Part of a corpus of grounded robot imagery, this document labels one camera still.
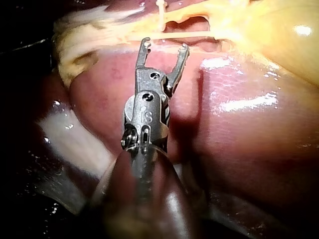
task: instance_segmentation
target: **yellow fat tissue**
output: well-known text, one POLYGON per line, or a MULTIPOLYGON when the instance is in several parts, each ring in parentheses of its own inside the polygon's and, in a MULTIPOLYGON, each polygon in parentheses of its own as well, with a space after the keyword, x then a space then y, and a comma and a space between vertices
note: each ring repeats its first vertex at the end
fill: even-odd
POLYGON ((59 73, 67 87, 96 62, 95 51, 117 44, 131 44, 144 37, 172 39, 214 37, 231 41, 238 50, 257 53, 269 62, 319 86, 318 0, 206 0, 167 12, 159 10, 137 21, 119 23, 112 18, 66 29, 56 36, 59 73), (166 23, 191 17, 207 19, 209 31, 164 33, 166 23))

